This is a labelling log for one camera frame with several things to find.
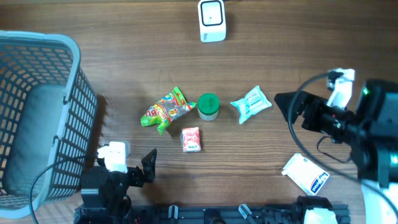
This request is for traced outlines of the white blue pouch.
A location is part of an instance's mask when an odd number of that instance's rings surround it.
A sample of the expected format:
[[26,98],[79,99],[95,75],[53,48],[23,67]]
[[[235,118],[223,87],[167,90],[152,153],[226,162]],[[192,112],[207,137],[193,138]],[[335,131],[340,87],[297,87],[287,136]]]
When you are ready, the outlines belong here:
[[290,177],[307,195],[315,196],[330,177],[315,163],[295,153],[282,168],[282,175]]

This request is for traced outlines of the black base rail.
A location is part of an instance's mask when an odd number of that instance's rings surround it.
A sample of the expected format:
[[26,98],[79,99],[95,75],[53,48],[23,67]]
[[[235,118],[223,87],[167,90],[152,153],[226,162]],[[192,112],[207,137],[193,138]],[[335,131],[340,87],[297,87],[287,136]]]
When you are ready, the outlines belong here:
[[210,224],[253,223],[279,224],[303,223],[304,210],[294,205],[251,207],[245,215],[238,207],[136,207],[122,212],[121,217],[112,217],[103,208],[79,207],[75,210],[74,223],[140,223],[140,224]]

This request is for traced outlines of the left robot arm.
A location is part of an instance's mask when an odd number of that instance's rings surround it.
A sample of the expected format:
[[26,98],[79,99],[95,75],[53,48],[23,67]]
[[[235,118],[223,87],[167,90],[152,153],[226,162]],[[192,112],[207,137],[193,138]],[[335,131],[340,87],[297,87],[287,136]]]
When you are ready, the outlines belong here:
[[128,167],[126,172],[95,166],[81,177],[83,204],[75,209],[74,223],[142,223],[132,209],[129,187],[143,187],[155,179],[157,150],[142,160],[142,168]]

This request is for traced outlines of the teal wet wipes pack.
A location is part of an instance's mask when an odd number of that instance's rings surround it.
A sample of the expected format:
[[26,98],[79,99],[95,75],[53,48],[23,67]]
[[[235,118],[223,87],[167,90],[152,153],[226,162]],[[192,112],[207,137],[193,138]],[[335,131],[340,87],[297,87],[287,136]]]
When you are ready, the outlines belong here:
[[244,98],[230,103],[239,111],[239,124],[243,124],[252,115],[270,108],[272,103],[267,99],[259,86],[255,86]]

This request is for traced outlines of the white barcode scanner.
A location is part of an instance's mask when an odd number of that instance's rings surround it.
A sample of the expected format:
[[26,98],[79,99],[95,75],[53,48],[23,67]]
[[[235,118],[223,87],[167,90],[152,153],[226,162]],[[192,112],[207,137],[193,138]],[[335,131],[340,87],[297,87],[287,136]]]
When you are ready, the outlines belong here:
[[226,15],[222,0],[200,0],[198,3],[200,40],[220,42],[226,38]]

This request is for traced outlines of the green Haribo candy bag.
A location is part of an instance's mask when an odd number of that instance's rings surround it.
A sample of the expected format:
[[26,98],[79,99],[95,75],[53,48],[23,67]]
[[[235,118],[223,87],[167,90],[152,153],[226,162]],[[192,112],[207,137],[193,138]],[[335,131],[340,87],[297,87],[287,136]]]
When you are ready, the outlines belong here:
[[169,94],[149,107],[141,118],[142,126],[158,125],[160,135],[179,117],[196,107],[195,102],[188,102],[176,86]]

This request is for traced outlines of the red white tissue pack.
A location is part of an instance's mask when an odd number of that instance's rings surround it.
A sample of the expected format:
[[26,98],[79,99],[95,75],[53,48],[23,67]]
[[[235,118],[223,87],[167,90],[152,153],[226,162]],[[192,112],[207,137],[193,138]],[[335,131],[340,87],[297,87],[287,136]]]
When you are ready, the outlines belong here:
[[183,152],[201,151],[199,127],[183,128],[181,133]]

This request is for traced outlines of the grey plastic mesh basket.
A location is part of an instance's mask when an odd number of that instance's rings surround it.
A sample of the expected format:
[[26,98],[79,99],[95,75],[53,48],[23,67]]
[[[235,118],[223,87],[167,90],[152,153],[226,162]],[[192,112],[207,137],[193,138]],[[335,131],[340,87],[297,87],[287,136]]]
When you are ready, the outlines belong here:
[[1,32],[1,217],[19,219],[72,196],[98,101],[76,42]]

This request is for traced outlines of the green lid jar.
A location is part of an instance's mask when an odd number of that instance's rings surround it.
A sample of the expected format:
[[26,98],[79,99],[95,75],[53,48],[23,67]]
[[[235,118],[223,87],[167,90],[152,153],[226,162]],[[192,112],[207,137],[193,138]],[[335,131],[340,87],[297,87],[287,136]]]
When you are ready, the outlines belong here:
[[199,117],[205,121],[214,120],[220,110],[220,100],[212,93],[203,94],[197,103]]

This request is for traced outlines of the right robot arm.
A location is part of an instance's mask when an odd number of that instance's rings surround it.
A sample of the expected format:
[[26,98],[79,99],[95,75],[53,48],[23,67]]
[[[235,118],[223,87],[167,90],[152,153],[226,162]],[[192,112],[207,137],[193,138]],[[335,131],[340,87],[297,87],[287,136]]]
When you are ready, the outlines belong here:
[[310,83],[308,80],[297,91],[278,93],[274,98],[294,141],[307,152],[293,129],[297,117],[303,116],[303,129],[349,145],[349,159],[358,169],[355,180],[363,186],[367,222],[397,223],[397,84],[366,80],[352,112],[346,108],[351,80],[329,79],[329,99],[306,92]]

